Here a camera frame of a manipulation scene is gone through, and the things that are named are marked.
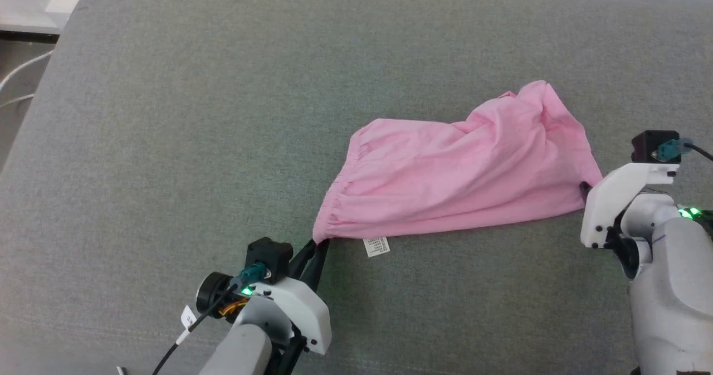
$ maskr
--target pink fabric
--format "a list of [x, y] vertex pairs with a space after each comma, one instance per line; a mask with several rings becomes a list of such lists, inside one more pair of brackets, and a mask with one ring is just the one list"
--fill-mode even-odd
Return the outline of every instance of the pink fabric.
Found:
[[584, 207], [602, 174], [584, 128], [545, 81], [478, 106], [466, 121], [377, 119], [351, 137], [314, 241], [538, 220]]

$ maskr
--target gray table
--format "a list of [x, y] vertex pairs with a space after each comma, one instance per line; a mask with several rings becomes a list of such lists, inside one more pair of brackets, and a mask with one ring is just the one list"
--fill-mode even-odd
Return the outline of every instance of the gray table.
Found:
[[[457, 121], [545, 79], [603, 172], [642, 129], [713, 146], [711, 31], [706, 7], [586, 0], [81, 0], [0, 174], [1, 350], [149, 372], [207, 273], [261, 236], [310, 238], [375, 118]], [[677, 198], [711, 204], [710, 169], [688, 157]], [[371, 259], [334, 241], [334, 342], [296, 372], [628, 373], [626, 280], [580, 220], [395, 237]], [[196, 373], [226, 331], [206, 322], [166, 373]]]

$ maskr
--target white cable tag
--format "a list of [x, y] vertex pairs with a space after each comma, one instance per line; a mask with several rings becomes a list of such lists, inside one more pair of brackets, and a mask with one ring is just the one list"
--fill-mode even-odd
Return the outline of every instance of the white cable tag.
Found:
[[180, 315], [180, 321], [186, 329], [197, 321], [196, 315], [193, 314], [189, 306], [185, 306], [183, 309], [183, 314]]
[[390, 251], [389, 241], [387, 241], [385, 237], [364, 238], [364, 247], [367, 249], [367, 256], [369, 256], [369, 258]]

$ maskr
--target green led light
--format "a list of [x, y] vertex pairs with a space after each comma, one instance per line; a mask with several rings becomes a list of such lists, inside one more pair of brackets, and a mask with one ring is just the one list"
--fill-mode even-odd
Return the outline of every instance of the green led light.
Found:
[[686, 212], [686, 210], [678, 210], [680, 212], [681, 216], [684, 218], [693, 218], [690, 213]]

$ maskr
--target gray floor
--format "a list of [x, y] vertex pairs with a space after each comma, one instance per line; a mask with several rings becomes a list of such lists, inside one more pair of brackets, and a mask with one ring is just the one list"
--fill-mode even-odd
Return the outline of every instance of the gray floor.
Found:
[[[7, 73], [18, 65], [53, 48], [54, 45], [0, 40], [0, 79], [5, 78]], [[14, 75], [0, 91], [0, 104], [18, 96], [33, 93], [42, 78], [47, 61], [34, 63]], [[5, 160], [30, 104], [31, 100], [27, 100], [0, 109], [0, 170], [5, 165]]]

